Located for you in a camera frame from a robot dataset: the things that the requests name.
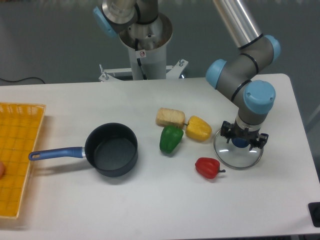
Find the green bell pepper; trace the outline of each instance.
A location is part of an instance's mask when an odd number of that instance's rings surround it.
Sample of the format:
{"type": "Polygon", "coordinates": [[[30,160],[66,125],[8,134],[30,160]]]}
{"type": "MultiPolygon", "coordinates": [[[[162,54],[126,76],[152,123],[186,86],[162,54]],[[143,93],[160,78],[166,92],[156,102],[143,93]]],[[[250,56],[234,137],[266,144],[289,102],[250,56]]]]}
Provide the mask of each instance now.
{"type": "Polygon", "coordinates": [[[176,126],[165,126],[161,133],[160,150],[166,154],[171,154],[176,146],[181,142],[184,131],[176,126]]]}

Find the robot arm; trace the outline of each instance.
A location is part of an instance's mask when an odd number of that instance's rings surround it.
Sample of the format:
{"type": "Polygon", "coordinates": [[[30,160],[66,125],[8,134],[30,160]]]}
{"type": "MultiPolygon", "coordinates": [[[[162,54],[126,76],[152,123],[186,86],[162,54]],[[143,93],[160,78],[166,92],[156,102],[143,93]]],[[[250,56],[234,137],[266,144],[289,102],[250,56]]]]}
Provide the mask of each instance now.
{"type": "Polygon", "coordinates": [[[276,92],[270,83],[251,79],[277,59],[280,45],[272,36],[262,34],[240,0],[215,0],[214,4],[240,50],[234,61],[216,60],[205,76],[212,87],[239,107],[235,122],[224,121],[220,134],[227,142],[232,139],[236,147],[262,149],[268,135],[259,134],[259,130],[276,92]]]}
{"type": "MultiPolygon", "coordinates": [[[[220,134],[227,139],[227,143],[231,139],[238,148],[250,145],[250,150],[255,147],[262,149],[268,135],[260,134],[259,130],[273,106],[276,92],[270,83],[251,79],[279,56],[280,45],[272,36],[263,35],[241,0],[213,2],[240,50],[234,61],[216,60],[205,76],[216,90],[239,107],[235,122],[224,121],[220,134]]],[[[93,11],[100,27],[104,26],[107,33],[119,34],[121,41],[133,52],[145,50],[150,56],[156,53],[154,50],[160,53],[162,49],[165,53],[164,47],[171,38],[172,26],[168,18],[158,13],[157,0],[104,0],[101,11],[98,8],[93,11]]],[[[144,59],[135,55],[131,57],[130,52],[129,56],[133,79],[142,79],[145,72],[151,76],[149,79],[166,78],[166,61],[159,61],[161,57],[166,57],[165,54],[145,61],[148,65],[145,71],[141,64],[144,59]]]]}
{"type": "Polygon", "coordinates": [[[158,12],[158,0],[104,0],[93,15],[110,37],[127,47],[134,80],[166,78],[166,45],[172,24],[158,12]]]}

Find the yellow basket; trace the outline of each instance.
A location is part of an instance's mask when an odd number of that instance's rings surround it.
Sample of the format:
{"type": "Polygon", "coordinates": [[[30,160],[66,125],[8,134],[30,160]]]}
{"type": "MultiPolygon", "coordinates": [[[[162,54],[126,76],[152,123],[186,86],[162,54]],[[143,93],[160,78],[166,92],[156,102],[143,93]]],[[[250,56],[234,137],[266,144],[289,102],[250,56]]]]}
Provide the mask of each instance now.
{"type": "Polygon", "coordinates": [[[0,218],[16,219],[46,105],[0,102],[0,218]]]}

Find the gray floor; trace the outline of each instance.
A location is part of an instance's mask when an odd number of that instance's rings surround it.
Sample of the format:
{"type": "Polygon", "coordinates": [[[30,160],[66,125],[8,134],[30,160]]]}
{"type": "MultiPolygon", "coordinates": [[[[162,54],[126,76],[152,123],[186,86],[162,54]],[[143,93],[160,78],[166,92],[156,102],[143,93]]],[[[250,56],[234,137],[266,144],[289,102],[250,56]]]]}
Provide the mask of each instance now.
{"type": "MultiPolygon", "coordinates": [[[[120,41],[107,38],[92,9],[101,0],[29,0],[0,3],[0,78],[39,77],[48,84],[96,82],[105,69],[130,67],[120,41]]],[[[305,126],[320,104],[320,0],[245,0],[264,34],[281,43],[279,59],[261,74],[284,73],[292,82],[305,126]]],[[[216,59],[238,50],[211,0],[159,0],[173,37],[167,64],[189,61],[187,77],[204,77],[216,59]]],[[[23,84],[37,84],[26,80],[23,84]]],[[[17,84],[0,81],[0,85],[17,84]]],[[[307,131],[320,173],[320,124],[307,131]]]]}

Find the pan handle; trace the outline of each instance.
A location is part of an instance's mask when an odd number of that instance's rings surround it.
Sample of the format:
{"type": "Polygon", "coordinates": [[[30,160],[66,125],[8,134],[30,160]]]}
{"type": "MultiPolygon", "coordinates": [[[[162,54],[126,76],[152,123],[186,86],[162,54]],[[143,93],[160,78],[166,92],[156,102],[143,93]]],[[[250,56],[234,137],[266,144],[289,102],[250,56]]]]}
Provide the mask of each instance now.
{"type": "Polygon", "coordinates": [[[43,159],[54,159],[60,157],[73,157],[73,158],[84,158],[86,156],[85,150],[81,146],[76,147],[65,147],[44,151],[33,151],[29,154],[30,161],[43,160],[43,159]]]}

